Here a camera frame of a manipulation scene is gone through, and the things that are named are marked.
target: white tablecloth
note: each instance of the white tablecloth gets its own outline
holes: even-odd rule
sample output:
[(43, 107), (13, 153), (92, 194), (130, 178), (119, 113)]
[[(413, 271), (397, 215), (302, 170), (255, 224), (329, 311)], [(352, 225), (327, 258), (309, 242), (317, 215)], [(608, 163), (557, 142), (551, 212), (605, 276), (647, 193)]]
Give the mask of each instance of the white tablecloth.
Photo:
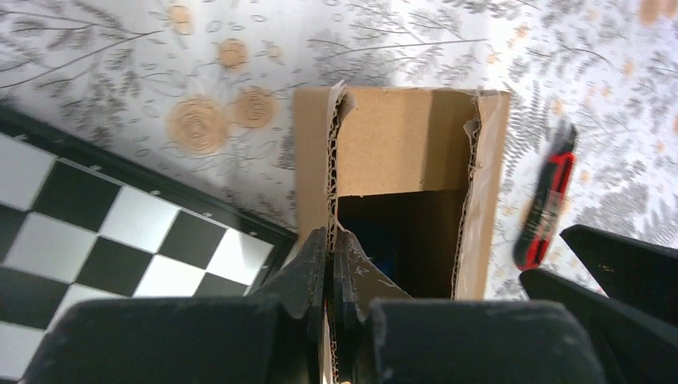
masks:
[[(5, 0), (0, 98), (294, 228), (295, 86), (512, 90), (486, 297), (523, 298), (512, 242), (560, 119), (580, 131), (560, 228), (584, 223), (678, 246), (677, 8), (675, 0)], [(559, 238), (544, 264), (596, 289)]]

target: black square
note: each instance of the black square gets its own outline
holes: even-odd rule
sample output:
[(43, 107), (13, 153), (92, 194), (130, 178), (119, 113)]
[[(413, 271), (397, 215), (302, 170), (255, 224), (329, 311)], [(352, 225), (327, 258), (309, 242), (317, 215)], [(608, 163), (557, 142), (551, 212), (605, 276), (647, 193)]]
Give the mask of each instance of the black square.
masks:
[(239, 282), (232, 282), (227, 278), (220, 278), (217, 275), (205, 273), (205, 277), (202, 278), (194, 296), (242, 296), (245, 290), (247, 290), (247, 286)]
[(152, 254), (142, 250), (98, 238), (75, 282), (130, 297), (151, 258)]
[(26, 213), (0, 205), (0, 262), (5, 260), (17, 237)]
[(34, 210), (96, 232), (119, 190), (120, 186), (112, 182), (57, 162)]
[(68, 284), (0, 266), (0, 320), (47, 329)]
[(225, 232), (225, 228), (181, 211), (158, 253), (198, 268), (207, 268)]

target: chessboard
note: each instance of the chessboard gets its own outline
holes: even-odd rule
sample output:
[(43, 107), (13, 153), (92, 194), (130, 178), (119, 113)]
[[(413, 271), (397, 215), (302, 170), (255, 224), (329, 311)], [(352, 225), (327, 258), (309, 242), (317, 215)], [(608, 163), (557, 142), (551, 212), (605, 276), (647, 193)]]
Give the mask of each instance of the chessboard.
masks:
[(289, 253), (293, 235), (283, 229), (153, 183), (157, 175), (87, 143), (58, 136), (56, 154), (46, 148), (58, 140), (8, 126), (0, 127), (0, 384), (21, 380), (79, 302), (240, 296)]

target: red utility knife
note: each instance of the red utility knife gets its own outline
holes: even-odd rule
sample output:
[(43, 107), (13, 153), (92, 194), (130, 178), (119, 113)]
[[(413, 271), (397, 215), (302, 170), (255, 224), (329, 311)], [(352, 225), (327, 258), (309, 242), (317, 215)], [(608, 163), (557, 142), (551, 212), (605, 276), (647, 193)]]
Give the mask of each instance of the red utility knife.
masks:
[(570, 127), (568, 137), (544, 165), (536, 194), (520, 237), (513, 248), (513, 259), (520, 270), (533, 270), (544, 260), (546, 250), (558, 225), (560, 209), (574, 167), (572, 153), (576, 130)]

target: floral pattern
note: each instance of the floral pattern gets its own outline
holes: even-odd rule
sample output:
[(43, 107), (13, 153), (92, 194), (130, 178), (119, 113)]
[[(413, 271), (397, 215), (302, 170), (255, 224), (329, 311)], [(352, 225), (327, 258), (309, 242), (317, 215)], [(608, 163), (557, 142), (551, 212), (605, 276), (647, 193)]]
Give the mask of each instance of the floral pattern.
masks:
[[(294, 228), (295, 87), (510, 90), (485, 294), (521, 299), (512, 243), (560, 120), (580, 130), (560, 228), (678, 246), (676, 10), (676, 0), (6, 0), (0, 102)], [(599, 289), (559, 238), (544, 267)]]

